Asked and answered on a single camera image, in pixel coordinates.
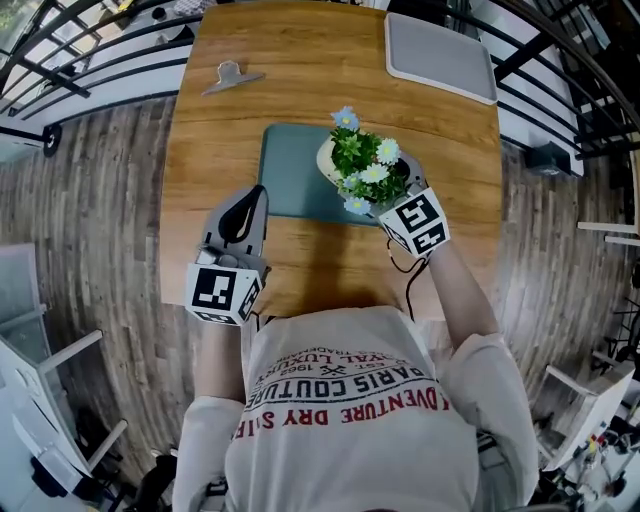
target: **gray tray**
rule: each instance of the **gray tray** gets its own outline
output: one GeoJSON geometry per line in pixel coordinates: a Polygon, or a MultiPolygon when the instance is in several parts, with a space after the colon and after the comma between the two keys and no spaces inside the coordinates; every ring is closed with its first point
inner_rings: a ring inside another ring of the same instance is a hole
{"type": "Polygon", "coordinates": [[[470,37],[402,14],[384,20],[387,71],[491,105],[498,101],[489,52],[470,37]]]}

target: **green mat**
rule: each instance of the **green mat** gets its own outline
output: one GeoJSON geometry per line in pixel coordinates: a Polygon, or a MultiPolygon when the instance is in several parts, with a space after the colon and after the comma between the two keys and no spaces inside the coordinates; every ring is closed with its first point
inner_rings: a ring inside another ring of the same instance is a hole
{"type": "Polygon", "coordinates": [[[344,209],[338,189],[316,165],[329,137],[322,126],[277,123],[262,138],[258,183],[269,193],[269,214],[278,217],[376,226],[375,219],[344,209]]]}

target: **floor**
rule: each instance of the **floor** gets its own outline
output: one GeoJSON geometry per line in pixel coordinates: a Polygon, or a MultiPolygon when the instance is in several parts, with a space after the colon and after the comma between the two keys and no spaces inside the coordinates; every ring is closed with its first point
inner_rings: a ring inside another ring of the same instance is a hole
{"type": "MultiPolygon", "coordinates": [[[[99,348],[66,365],[74,405],[108,426],[129,428],[119,444],[134,482],[150,448],[176,444],[193,395],[197,321],[160,303],[158,219],[173,99],[95,113],[64,126],[51,159],[39,153],[0,167],[0,244],[35,242],[40,293],[54,350],[95,328],[99,348]]],[[[605,162],[584,179],[543,178],[503,147],[504,201],[491,300],[531,399],[545,365],[577,372],[613,329],[611,311],[628,292],[634,249],[575,229],[578,220],[621,219],[605,162]]],[[[422,325],[432,347],[446,326],[422,325]]]]}

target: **cable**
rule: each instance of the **cable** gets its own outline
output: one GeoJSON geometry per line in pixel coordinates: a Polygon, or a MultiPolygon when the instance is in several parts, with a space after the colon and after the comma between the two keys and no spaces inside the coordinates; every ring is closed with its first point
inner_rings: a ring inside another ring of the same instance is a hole
{"type": "Polygon", "coordinates": [[[254,315],[256,317],[256,332],[258,332],[260,330],[260,315],[255,311],[252,311],[249,315],[254,315]]]}
{"type": "Polygon", "coordinates": [[[409,308],[409,316],[411,317],[411,320],[415,322],[415,319],[413,318],[413,307],[411,306],[411,297],[409,296],[409,292],[411,291],[411,285],[413,284],[413,282],[418,278],[420,274],[422,274],[422,272],[424,272],[424,269],[429,266],[429,260],[431,259],[431,256],[427,255],[426,258],[418,259],[413,265],[411,265],[411,268],[409,269],[400,268],[396,261],[393,259],[393,254],[391,254],[391,238],[387,239],[387,254],[389,254],[389,258],[391,259],[391,263],[393,263],[393,266],[403,274],[410,274],[416,267],[418,267],[418,270],[416,270],[415,273],[411,276],[411,279],[409,279],[407,288],[404,292],[404,296],[407,300],[407,307],[409,308]]]}

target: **blue flower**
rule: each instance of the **blue flower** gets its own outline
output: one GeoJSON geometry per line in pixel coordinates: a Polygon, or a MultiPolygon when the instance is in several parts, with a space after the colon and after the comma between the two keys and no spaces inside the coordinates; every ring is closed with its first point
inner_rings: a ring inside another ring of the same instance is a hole
{"type": "Polygon", "coordinates": [[[365,215],[371,211],[371,203],[362,197],[350,197],[344,202],[344,209],[358,215],[365,215]]]}
{"type": "Polygon", "coordinates": [[[400,147],[394,139],[382,139],[376,150],[378,162],[383,164],[395,164],[400,158],[400,147]]]}
{"type": "Polygon", "coordinates": [[[354,173],[351,176],[347,176],[344,180],[342,180],[342,186],[347,190],[351,190],[358,184],[358,173],[354,173]]]}
{"type": "Polygon", "coordinates": [[[333,120],[336,122],[336,126],[340,128],[346,128],[347,130],[356,132],[360,127],[360,121],[358,121],[351,107],[342,107],[342,110],[334,112],[331,114],[331,117],[333,117],[333,120]]]}
{"type": "Polygon", "coordinates": [[[370,164],[360,173],[360,179],[365,183],[378,183],[389,176],[389,170],[382,164],[370,164]]]}

